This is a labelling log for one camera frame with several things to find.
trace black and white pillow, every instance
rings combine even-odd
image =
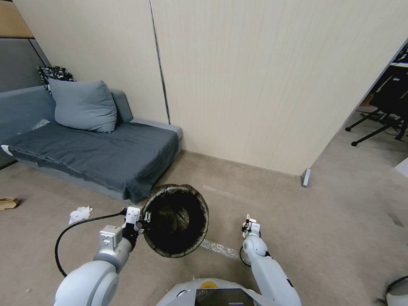
[[[50,67],[37,67],[38,73],[40,74],[41,83],[44,85],[45,89],[49,94],[51,93],[50,84],[48,79],[56,79],[60,81],[70,81],[75,82],[74,77],[67,69],[59,66]]]

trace couch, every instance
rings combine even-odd
[[[125,94],[110,89],[118,122],[111,133],[76,130],[54,120],[42,86],[0,93],[0,167],[16,159],[112,198],[137,203],[181,150],[181,128],[133,118]],[[39,122],[47,124],[38,127]]]

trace office chair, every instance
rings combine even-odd
[[[364,136],[363,138],[351,143],[353,147],[359,143],[371,138],[374,135],[385,131],[388,128],[394,128],[395,130],[401,127],[400,132],[394,139],[401,140],[404,136],[405,130],[408,127],[408,95],[407,95],[407,80],[406,75],[402,77],[391,77],[380,89],[379,92],[374,94],[373,99],[369,102],[369,105],[376,106],[377,109],[368,114],[364,118],[358,120],[356,123],[346,127],[345,130],[350,132],[352,128],[359,125],[363,121],[373,117],[378,112],[383,112],[384,116],[379,120],[383,123],[383,127],[378,130]],[[390,118],[390,115],[394,114],[398,116],[397,119]]]

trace chair leg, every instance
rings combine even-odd
[[[354,128],[356,125],[359,125],[360,123],[362,123],[363,121],[367,120],[368,118],[372,117],[373,115],[375,115],[376,113],[378,113],[380,110],[376,109],[375,111],[369,113],[367,116],[365,116],[364,118],[360,119],[359,121],[357,121],[356,123],[353,123],[352,125],[350,125],[349,127],[346,127],[345,130],[347,132],[350,132],[352,128]]]
[[[394,139],[401,140],[407,128],[408,128],[408,119],[404,119],[404,121],[402,122],[401,131],[399,132],[397,136],[394,137]]]
[[[375,130],[375,131],[372,132],[371,134],[368,134],[367,136],[364,136],[363,138],[361,138],[361,139],[359,139],[359,140],[357,140],[357,141],[355,141],[355,142],[352,142],[351,145],[352,145],[353,147],[355,147],[355,146],[357,146],[360,142],[363,142],[364,140],[367,140],[368,138],[371,138],[372,136],[377,135],[377,134],[381,133],[382,131],[384,131],[384,130],[390,128],[390,127],[391,127],[391,125],[384,125],[382,128],[379,128],[378,130]]]

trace wall seam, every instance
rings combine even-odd
[[[153,34],[154,34],[154,41],[156,43],[156,51],[157,51],[157,60],[159,61],[159,70],[160,70],[160,77],[161,77],[161,86],[163,88],[163,96],[164,96],[164,104],[166,105],[166,112],[167,112],[167,119],[170,122],[170,112],[169,112],[169,105],[167,102],[167,92],[166,92],[166,84],[164,82],[164,76],[163,76],[163,69],[162,69],[162,60],[160,58],[160,49],[159,49],[159,42],[157,40],[157,33],[156,33],[156,25],[154,23],[154,17],[153,17],[153,0],[150,1],[150,12],[152,14],[152,25],[153,25]]]

